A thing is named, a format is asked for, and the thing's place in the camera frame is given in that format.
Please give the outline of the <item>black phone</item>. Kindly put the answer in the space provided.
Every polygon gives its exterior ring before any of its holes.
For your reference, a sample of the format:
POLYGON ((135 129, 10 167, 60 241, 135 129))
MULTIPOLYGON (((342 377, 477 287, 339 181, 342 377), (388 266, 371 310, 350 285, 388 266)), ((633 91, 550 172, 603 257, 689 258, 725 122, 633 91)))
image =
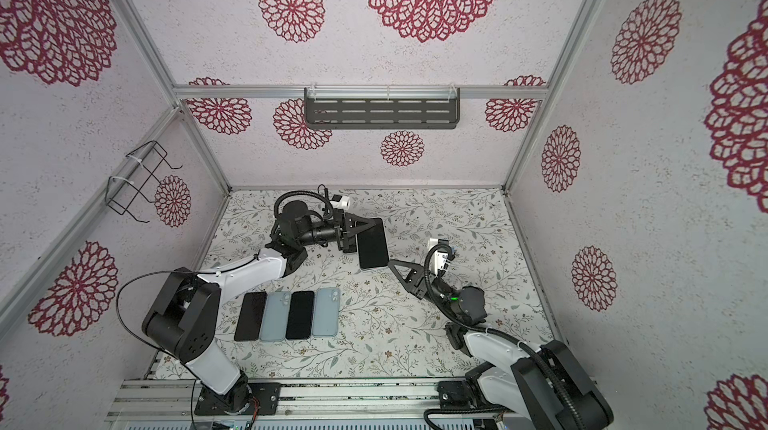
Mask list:
POLYGON ((291 295, 285 333, 287 340, 303 340, 310 337, 314 304, 314 291, 298 291, 291 295))
POLYGON ((378 226, 360 235, 360 246, 357 250, 362 270, 386 267, 390 260, 383 220, 379 219, 378 226))

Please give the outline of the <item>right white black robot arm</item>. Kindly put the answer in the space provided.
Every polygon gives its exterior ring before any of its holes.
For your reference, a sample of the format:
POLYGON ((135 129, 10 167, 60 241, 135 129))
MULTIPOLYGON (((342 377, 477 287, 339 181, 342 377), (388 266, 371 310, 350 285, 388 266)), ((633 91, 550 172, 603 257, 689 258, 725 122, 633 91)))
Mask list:
POLYGON ((607 399, 562 341, 526 343, 485 324, 485 293, 476 286, 454 288, 443 271, 392 260, 389 269, 402 287, 432 303, 446 318, 452 348, 479 360, 460 380, 437 385, 436 415, 496 413, 530 429, 606 429, 614 421, 607 399))

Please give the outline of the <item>light blue phone case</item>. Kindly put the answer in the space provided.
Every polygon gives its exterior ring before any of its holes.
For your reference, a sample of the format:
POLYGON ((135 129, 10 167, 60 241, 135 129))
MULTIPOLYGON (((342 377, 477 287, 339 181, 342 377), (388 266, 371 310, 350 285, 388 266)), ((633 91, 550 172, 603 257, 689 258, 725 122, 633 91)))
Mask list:
POLYGON ((277 291, 267 295, 259 339, 263 342, 282 341, 286 337, 291 305, 291 292, 277 291))
POLYGON ((334 337, 339 329, 341 290, 338 287, 320 288, 315 292, 313 337, 334 337))

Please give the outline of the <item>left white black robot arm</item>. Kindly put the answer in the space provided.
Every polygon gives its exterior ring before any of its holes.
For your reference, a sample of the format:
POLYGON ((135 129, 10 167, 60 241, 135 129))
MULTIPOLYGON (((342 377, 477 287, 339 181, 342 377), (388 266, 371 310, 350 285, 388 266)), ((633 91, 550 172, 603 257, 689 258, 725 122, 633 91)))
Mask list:
POLYGON ((254 402, 249 379, 215 339, 220 308, 229 301, 297 271, 310 245, 337 245, 356 253, 363 269, 384 266, 388 247, 380 218, 346 211, 314 191, 284 193, 273 206, 270 240, 255 255, 216 269, 169 272, 143 322, 142 332, 187 366, 202 396, 225 414, 247 412, 254 402))

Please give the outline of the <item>black phone removed from case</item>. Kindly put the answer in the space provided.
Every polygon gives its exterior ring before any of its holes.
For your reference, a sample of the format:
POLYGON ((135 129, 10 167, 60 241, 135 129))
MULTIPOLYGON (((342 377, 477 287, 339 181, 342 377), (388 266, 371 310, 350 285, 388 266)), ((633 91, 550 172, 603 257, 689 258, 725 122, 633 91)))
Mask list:
POLYGON ((234 334, 237 342, 257 341, 260 337, 268 294, 249 292, 243 297, 234 334))

